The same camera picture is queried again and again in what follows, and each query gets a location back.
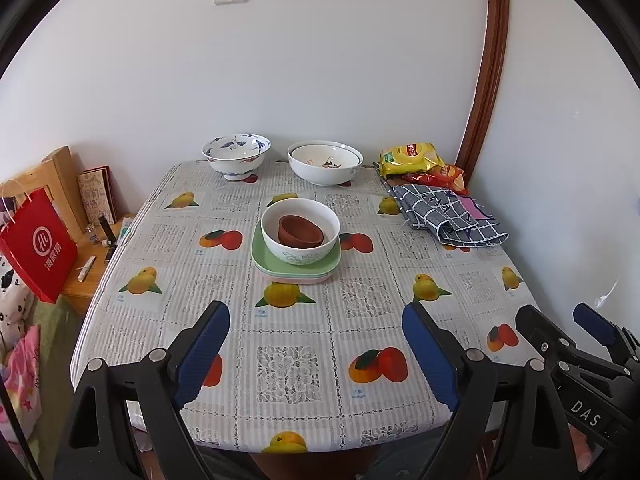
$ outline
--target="wooden surface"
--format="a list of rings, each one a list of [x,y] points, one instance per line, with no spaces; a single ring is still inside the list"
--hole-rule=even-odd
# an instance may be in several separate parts
[[[509,0],[489,0],[476,95],[456,160],[456,166],[465,171],[465,182],[468,182],[474,171],[494,112],[507,48],[508,26]]]
[[[122,219],[120,219],[116,225],[111,227],[116,238],[120,233],[121,225]],[[101,227],[97,227],[95,231],[100,240],[106,239]],[[89,309],[89,304],[94,297],[95,290],[98,288],[98,283],[100,283],[100,279],[107,267],[104,263],[104,257],[107,254],[107,250],[107,247],[93,245],[89,241],[88,233],[84,233],[81,240],[78,242],[78,259],[66,279],[65,286],[62,288],[61,294],[80,316],[84,317],[86,311]],[[85,277],[84,282],[80,283],[78,281],[78,274],[80,274],[80,270],[75,269],[84,266],[89,257],[94,255],[96,256],[94,264]]]
[[[78,243],[88,225],[78,189],[78,172],[68,146],[49,153],[40,164],[7,180],[0,187],[2,196],[15,197],[18,204],[26,200],[25,193],[43,187],[66,226]]]

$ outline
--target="snack package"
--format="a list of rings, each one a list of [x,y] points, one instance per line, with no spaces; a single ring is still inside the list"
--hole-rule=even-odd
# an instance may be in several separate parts
[[[423,173],[434,166],[444,166],[430,142],[396,146],[380,153],[380,175]]]
[[[427,173],[409,173],[402,176],[403,180],[412,184],[424,184],[425,186],[446,187],[460,195],[468,194],[465,189],[465,172],[452,164],[435,166]]]

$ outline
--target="brown bowl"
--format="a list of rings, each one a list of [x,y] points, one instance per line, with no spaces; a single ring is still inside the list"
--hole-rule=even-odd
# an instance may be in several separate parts
[[[284,215],[278,220],[278,241],[287,247],[313,249],[324,241],[322,229],[296,215]]]

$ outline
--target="bag handle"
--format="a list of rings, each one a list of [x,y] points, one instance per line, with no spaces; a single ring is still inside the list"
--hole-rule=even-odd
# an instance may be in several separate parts
[[[22,184],[20,184],[20,182],[18,180],[14,179],[14,178],[8,178],[7,182],[9,182],[10,180],[13,180],[14,182],[17,182],[18,186],[20,186],[20,188],[22,189],[22,192],[24,193],[24,195],[29,199],[29,201],[31,201],[31,197],[29,196],[29,194],[24,189],[24,186]],[[0,198],[2,198],[2,205],[4,205],[4,210],[8,213],[9,210],[7,209],[6,202],[4,201],[4,194],[0,194]],[[14,216],[10,214],[9,218],[11,219],[11,222],[13,222],[15,224]]]

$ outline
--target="pink blanket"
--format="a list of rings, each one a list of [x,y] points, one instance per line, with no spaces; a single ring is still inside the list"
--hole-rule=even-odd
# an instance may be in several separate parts
[[[0,365],[1,379],[9,394],[11,404],[20,421],[24,436],[28,438],[40,416],[40,377],[38,361],[40,357],[40,327],[32,326],[26,335],[18,341],[7,366]],[[0,431],[11,445],[18,439],[9,420],[4,406],[0,403]],[[22,458],[18,445],[12,446],[16,455]]]

